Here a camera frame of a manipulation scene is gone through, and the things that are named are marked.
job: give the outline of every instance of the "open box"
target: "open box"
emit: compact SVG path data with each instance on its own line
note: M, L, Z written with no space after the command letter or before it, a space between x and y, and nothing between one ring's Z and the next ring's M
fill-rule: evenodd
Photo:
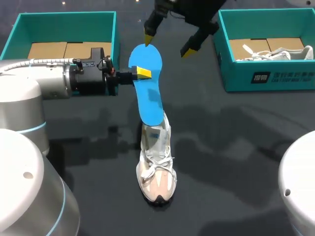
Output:
M116 12L22 13L0 59L87 59L99 47L119 68Z
M214 44L226 91L315 89L315 60L236 61L254 52L279 47L315 47L315 11L299 9L237 9L219 11Z

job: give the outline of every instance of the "white shoe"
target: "white shoe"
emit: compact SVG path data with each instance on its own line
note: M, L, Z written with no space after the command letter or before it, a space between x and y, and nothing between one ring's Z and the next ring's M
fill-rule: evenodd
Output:
M311 46L306 46L302 50L289 50L285 48L278 48L273 52L262 51L258 53L254 53L250 47L247 45L243 45L243 48L252 55L251 58L245 58L237 61L245 61L245 60L313 60L313 48Z
M167 202L176 188L176 172L171 155L171 126L166 114L159 126L142 125L137 178L142 193L150 202Z

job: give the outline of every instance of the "black table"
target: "black table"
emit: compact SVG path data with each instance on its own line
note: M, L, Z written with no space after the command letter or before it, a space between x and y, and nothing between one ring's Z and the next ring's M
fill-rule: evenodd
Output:
M153 0L11 0L0 2L0 45L18 12L116 10L121 67L143 43ZM284 0L234 0L225 8L289 7ZM178 185L173 202L148 205L141 194L139 114L135 90L118 97L45 101L55 158L78 201L80 236L292 236L278 192L279 161L315 129L313 92L226 93L211 39L180 58L195 32L169 17L153 44L163 59L160 92L172 126Z

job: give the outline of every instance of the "blue insole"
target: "blue insole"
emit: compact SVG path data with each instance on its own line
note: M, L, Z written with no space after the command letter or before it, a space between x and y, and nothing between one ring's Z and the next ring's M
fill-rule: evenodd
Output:
M157 126L163 122L163 106L158 88L159 74L162 70L162 57L153 45L138 45L129 57L129 67L139 66L150 70L152 79L134 81L137 93L139 114L142 122L148 126Z

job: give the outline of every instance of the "shoe lace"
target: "shoe lace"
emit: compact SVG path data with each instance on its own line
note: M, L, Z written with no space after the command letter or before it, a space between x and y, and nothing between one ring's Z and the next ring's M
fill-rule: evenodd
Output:
M261 52L254 53L253 50L246 44L243 45L243 48L252 56L251 58L245 58L243 60L272 60L270 58L270 55L271 55L270 51L261 51Z
M152 178L157 169L168 171L173 176L175 181L177 181L176 176L173 173L173 167L172 167L173 165L172 159L174 159L174 157L170 156L170 152L171 152L170 146L166 146L166 150L159 153L159 156L162 159L156 160L154 159L154 155L150 150L145 151L145 156L149 162L150 168L148 170L143 171L141 174L141 177L143 178L144 181L147 181L150 178Z

